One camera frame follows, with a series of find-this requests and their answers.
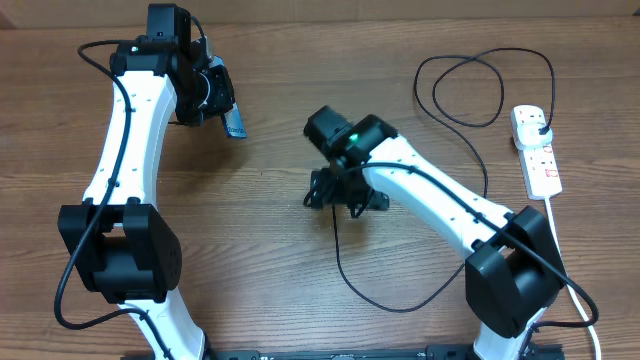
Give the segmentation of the Galaxy smartphone with blue screen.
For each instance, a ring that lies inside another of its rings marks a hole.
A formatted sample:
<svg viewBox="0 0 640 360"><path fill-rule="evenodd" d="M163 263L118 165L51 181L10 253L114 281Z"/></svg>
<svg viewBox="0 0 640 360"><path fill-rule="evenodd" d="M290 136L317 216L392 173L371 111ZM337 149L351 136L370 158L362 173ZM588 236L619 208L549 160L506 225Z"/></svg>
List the Galaxy smartphone with blue screen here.
<svg viewBox="0 0 640 360"><path fill-rule="evenodd" d="M232 108L221 115L221 119L227 137L236 139L247 138L243 119L236 103L233 103Z"/></svg>

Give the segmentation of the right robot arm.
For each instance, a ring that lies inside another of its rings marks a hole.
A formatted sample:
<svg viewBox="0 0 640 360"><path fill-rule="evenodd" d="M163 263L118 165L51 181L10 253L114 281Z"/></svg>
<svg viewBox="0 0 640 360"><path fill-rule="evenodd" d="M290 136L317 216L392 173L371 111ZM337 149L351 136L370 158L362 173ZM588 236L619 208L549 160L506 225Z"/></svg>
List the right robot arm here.
<svg viewBox="0 0 640 360"><path fill-rule="evenodd" d="M356 124L328 106L304 136L329 165L313 172L305 205L344 204L353 218L395 199L435 230L464 262L465 296L481 322L469 359L527 359L534 331L566 285L549 221L518 213L465 188L423 158L375 115Z"/></svg>

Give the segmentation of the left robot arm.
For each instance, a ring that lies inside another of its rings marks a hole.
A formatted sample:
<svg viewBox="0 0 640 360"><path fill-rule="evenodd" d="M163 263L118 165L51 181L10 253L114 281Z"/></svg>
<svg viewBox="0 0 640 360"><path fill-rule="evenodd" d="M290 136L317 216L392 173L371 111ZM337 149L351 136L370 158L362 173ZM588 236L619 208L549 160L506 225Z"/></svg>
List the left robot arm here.
<svg viewBox="0 0 640 360"><path fill-rule="evenodd" d="M199 21L173 3L148 8L147 28L117 40L102 72L113 107L97 170L78 205L64 205L58 230L67 273L128 315L155 359L211 359L208 336L179 292L179 240L159 213L157 175L170 125L219 118L227 136L246 137L234 88Z"/></svg>

